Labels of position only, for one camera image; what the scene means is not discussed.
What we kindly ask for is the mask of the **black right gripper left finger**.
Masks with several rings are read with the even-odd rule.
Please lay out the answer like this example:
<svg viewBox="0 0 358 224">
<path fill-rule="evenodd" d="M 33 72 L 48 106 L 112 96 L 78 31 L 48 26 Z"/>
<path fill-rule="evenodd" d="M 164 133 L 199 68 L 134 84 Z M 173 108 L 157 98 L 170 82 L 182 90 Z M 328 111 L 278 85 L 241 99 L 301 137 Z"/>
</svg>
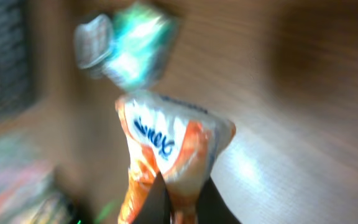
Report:
<svg viewBox="0 0 358 224">
<path fill-rule="evenodd" d="M 132 224 L 171 224 L 171 211 L 171 202 L 163 176 L 158 173 Z"/>
</svg>

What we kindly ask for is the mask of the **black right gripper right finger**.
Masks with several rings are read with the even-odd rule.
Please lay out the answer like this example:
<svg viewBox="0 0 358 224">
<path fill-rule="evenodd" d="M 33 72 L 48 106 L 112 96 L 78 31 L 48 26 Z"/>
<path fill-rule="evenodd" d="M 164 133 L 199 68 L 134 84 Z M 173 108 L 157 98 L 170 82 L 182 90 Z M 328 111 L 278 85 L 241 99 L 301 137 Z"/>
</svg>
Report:
<svg viewBox="0 0 358 224">
<path fill-rule="evenodd" d="M 201 190 L 196 211 L 199 224 L 240 224 L 224 202 L 212 178 L 205 182 Z"/>
</svg>

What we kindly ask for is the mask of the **orange tissue pack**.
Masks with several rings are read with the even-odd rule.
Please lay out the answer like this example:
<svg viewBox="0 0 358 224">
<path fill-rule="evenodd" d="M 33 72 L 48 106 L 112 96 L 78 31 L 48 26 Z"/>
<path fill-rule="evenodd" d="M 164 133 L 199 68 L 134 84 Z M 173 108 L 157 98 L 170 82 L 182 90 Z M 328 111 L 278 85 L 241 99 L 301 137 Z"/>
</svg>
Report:
<svg viewBox="0 0 358 224">
<path fill-rule="evenodd" d="M 116 111 L 130 155 L 129 186 L 117 219 L 132 223 L 161 174 L 174 223 L 199 223 L 196 201 L 235 124 L 216 113 L 151 91 L 120 96 Z"/>
</svg>

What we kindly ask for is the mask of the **teal tissue pack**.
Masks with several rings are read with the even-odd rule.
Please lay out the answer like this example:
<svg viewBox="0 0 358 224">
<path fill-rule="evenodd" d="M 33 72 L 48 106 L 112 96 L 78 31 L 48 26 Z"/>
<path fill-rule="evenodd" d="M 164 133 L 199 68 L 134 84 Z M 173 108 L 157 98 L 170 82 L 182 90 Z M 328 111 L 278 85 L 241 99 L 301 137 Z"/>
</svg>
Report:
<svg viewBox="0 0 358 224">
<path fill-rule="evenodd" d="M 150 88 L 163 74 L 178 27 L 178 17 L 155 4 L 137 1 L 118 11 L 104 74 L 124 91 Z"/>
</svg>

